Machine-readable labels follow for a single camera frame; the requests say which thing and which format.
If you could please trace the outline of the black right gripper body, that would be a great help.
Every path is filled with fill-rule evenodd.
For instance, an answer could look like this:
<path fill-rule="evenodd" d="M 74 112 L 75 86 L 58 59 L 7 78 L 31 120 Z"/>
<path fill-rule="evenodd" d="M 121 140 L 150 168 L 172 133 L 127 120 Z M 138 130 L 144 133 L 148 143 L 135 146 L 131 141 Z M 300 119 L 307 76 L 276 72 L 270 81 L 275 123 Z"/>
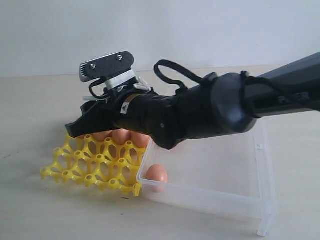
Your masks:
<path fill-rule="evenodd" d="M 127 129 L 147 135 L 164 131 L 171 133 L 178 130 L 172 97 L 132 94 L 127 98 L 116 104 L 102 100 L 94 101 L 85 113 L 105 115 L 117 129 Z"/>

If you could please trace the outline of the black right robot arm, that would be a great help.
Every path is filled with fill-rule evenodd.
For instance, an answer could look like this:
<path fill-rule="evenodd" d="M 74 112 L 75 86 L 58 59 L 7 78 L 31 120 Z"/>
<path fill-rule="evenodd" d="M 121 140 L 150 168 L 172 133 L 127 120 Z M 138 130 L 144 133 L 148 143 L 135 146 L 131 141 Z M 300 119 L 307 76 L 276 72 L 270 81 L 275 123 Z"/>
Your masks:
<path fill-rule="evenodd" d="M 320 109 L 318 53 L 260 76 L 242 71 L 200 77 L 162 59 L 153 70 L 163 82 L 177 85 L 172 96 L 159 95 L 138 79 L 133 63 L 133 55 L 123 51 L 80 65 L 80 80 L 104 90 L 92 93 L 81 117 L 65 126 L 71 137 L 126 129 L 170 150 L 184 140 L 248 132 L 263 117 Z"/>

